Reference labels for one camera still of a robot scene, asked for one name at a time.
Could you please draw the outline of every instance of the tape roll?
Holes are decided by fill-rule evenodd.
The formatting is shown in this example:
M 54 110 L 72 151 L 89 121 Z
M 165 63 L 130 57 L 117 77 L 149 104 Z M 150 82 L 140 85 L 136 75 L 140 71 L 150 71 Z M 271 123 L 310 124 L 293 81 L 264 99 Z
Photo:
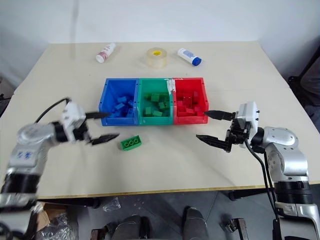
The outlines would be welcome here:
M 160 47 L 150 48 L 146 52 L 147 64 L 152 68 L 163 68 L 167 65 L 167 51 Z

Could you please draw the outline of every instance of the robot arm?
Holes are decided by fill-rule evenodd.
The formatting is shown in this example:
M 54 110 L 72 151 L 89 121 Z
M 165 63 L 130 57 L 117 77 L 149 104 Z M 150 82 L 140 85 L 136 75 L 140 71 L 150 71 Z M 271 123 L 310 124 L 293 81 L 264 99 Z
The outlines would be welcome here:
M 253 152 L 265 153 L 265 167 L 274 182 L 276 197 L 276 201 L 271 203 L 276 215 L 273 239 L 320 240 L 318 207 L 313 203 L 308 162 L 298 148 L 297 136 L 286 128 L 258 127 L 259 110 L 255 102 L 241 104 L 239 111 L 233 113 L 213 110 L 205 114 L 213 119 L 231 121 L 231 126 L 225 141 L 208 135 L 197 135 L 201 141 L 228 153 L 232 144 L 243 147 L 247 142 L 251 144 Z
M 79 140 L 96 145 L 116 138 L 118 133 L 96 139 L 92 139 L 88 133 L 87 119 L 108 115 L 101 112 L 85 113 L 79 105 L 69 101 L 63 110 L 61 122 L 34 123 L 19 130 L 0 193 L 0 236 L 6 235 L 6 239 L 12 236 L 24 239 L 34 237 L 37 229 L 37 213 L 34 210 L 36 191 L 49 149 L 68 141 L 74 143 Z

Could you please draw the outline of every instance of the blue bin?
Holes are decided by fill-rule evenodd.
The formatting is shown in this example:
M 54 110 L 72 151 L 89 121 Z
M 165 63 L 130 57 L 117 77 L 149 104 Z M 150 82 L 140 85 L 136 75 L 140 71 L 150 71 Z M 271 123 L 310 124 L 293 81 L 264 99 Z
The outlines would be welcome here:
M 112 113 L 117 106 L 118 98 L 133 99 L 133 117 L 105 117 L 101 119 L 103 126 L 138 125 L 137 98 L 139 78 L 107 78 L 103 88 L 99 111 Z

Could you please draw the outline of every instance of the blue cap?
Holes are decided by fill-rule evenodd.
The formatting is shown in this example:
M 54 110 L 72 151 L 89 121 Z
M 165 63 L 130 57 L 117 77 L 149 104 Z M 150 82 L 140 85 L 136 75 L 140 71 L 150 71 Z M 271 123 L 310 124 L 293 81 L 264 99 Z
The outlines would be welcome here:
M 196 57 L 195 59 L 193 59 L 192 61 L 192 65 L 193 66 L 198 66 L 201 63 L 201 58 L 200 57 Z

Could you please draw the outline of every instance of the black cable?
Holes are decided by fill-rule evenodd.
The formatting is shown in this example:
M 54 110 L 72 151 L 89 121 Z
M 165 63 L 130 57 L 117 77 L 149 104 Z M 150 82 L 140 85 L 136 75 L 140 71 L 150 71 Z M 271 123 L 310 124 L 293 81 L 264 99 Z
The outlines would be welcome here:
M 47 112 L 49 112 L 52 108 L 54 108 L 54 107 L 57 106 L 58 104 L 62 103 L 63 101 L 65 101 L 66 104 L 68 104 L 68 102 L 70 102 L 71 99 L 68 98 L 68 97 L 65 97 L 65 98 L 57 101 L 56 103 L 52 104 L 52 105 L 51 105 L 50 107 L 48 107 L 43 113 L 41 113 L 41 115 L 35 120 L 34 123 L 35 123 L 35 124 L 38 123 L 38 122 L 40 121 L 40 119 L 42 119 L 43 116 L 46 115 Z
M 271 196 L 270 196 L 270 190 L 269 190 L 269 186 L 268 186 L 268 182 L 267 182 L 267 175 L 266 175 L 266 169 L 265 169 L 265 165 L 264 165 L 264 162 L 261 160 L 261 158 L 253 151 L 253 149 L 250 147 L 249 145 L 249 142 L 248 142 L 248 139 L 245 139 L 244 140 L 244 143 L 247 147 L 247 149 L 249 150 L 249 152 L 258 160 L 258 162 L 260 163 L 261 165 L 261 168 L 262 168 L 262 174 L 263 174 L 263 180 L 264 180 L 264 185 L 265 185 L 265 189 L 266 189 L 266 194 L 269 198 L 269 202 L 271 204 L 271 207 L 272 207 L 272 210 L 274 212 L 274 215 L 275 215 L 275 218 L 278 219 L 278 214 L 277 214 L 277 211 L 275 209 L 275 206 L 273 205 L 273 202 L 272 202 L 272 199 L 271 199 Z
M 271 191 L 272 198 L 273 198 L 273 205 L 275 205 L 276 196 L 275 196 L 274 186 L 272 185 L 272 181 L 271 181 L 271 177 L 270 177 L 269 165 L 268 165 L 268 160 L 267 160 L 267 153 L 264 152 L 263 156 L 264 156 L 264 165 L 265 165 L 265 170 L 266 170 L 266 176 L 268 177 L 270 191 Z
M 14 235 L 12 231 L 4 224 L 0 222 L 0 236 L 5 236 L 5 240 L 12 240 Z

